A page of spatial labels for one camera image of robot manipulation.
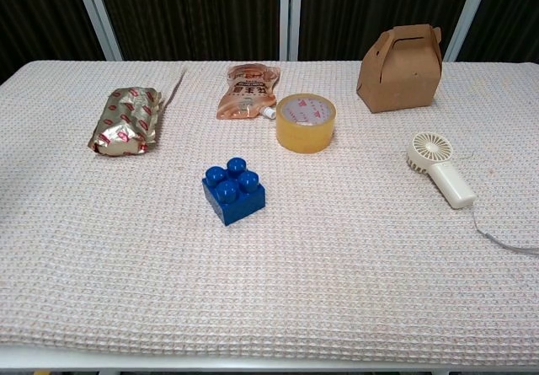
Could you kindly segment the white handheld fan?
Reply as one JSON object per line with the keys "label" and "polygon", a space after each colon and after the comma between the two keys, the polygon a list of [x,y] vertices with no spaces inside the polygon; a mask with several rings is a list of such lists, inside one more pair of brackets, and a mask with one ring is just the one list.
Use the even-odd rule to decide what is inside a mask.
{"label": "white handheld fan", "polygon": [[408,165],[427,174],[453,209],[471,206],[476,194],[452,164],[453,147],[440,134],[424,131],[413,136],[408,145]]}

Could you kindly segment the blue toy building block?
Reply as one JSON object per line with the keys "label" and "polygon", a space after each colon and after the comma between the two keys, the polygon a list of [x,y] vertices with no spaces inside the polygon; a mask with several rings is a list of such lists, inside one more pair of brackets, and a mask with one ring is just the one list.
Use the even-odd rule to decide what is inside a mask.
{"label": "blue toy building block", "polygon": [[265,207],[265,188],[243,158],[229,159],[225,168],[209,167],[202,186],[205,198],[225,226]]}

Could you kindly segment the clear yellowish packing tape roll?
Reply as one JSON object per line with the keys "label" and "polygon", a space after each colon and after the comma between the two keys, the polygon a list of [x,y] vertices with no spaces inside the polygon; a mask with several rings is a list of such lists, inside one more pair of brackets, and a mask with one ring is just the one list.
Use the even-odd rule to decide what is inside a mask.
{"label": "clear yellowish packing tape roll", "polygon": [[334,135],[336,109],[316,94],[284,97],[276,108],[278,143],[295,153],[318,153],[329,146]]}

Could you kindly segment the orange spouted drink pouch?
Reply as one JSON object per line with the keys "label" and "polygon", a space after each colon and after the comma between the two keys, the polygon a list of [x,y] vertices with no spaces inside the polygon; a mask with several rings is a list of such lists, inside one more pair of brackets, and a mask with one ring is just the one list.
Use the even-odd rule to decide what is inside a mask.
{"label": "orange spouted drink pouch", "polygon": [[280,69],[260,63],[230,67],[227,71],[228,90],[217,107],[220,120],[250,119],[262,115],[274,120],[276,97],[274,87]]}

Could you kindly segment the pink waffle weave table cloth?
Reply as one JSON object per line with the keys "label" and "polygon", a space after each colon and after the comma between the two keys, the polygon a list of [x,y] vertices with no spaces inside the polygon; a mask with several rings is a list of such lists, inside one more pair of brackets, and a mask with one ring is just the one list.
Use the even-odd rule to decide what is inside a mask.
{"label": "pink waffle weave table cloth", "polygon": [[[0,346],[539,366],[539,65],[448,63],[426,108],[372,114],[355,62],[280,65],[337,109],[316,154],[219,121],[225,62],[31,62],[0,85]],[[155,142],[88,147],[117,88],[161,93]],[[445,137],[453,209],[407,160]],[[225,226],[209,167],[243,158],[265,207]]]}

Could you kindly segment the gold foil snack package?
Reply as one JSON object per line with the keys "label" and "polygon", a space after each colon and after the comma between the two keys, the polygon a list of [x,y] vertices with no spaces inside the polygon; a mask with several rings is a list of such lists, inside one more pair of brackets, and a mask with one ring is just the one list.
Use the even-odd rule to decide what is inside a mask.
{"label": "gold foil snack package", "polygon": [[162,95],[154,88],[117,88],[108,97],[88,147],[117,157],[146,153],[155,142]]}

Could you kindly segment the brown kraft paper gable box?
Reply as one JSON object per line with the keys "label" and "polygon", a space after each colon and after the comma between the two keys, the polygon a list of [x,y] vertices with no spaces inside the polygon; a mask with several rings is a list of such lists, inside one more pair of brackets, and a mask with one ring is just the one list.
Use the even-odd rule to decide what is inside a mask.
{"label": "brown kraft paper gable box", "polygon": [[442,74],[441,30],[395,26],[365,54],[356,93],[372,113],[431,105]]}

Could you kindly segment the white metal frame post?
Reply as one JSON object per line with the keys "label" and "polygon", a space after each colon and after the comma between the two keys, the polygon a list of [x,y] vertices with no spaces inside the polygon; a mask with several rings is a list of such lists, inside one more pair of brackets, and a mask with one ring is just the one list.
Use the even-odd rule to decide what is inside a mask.
{"label": "white metal frame post", "polygon": [[458,58],[481,2],[482,0],[465,1],[456,28],[451,36],[449,45],[447,46],[443,59],[444,62],[455,62]]}
{"label": "white metal frame post", "polygon": [[302,0],[280,0],[279,60],[296,62],[299,55]]}
{"label": "white metal frame post", "polygon": [[93,31],[107,61],[121,62],[123,56],[104,0],[83,0]]}

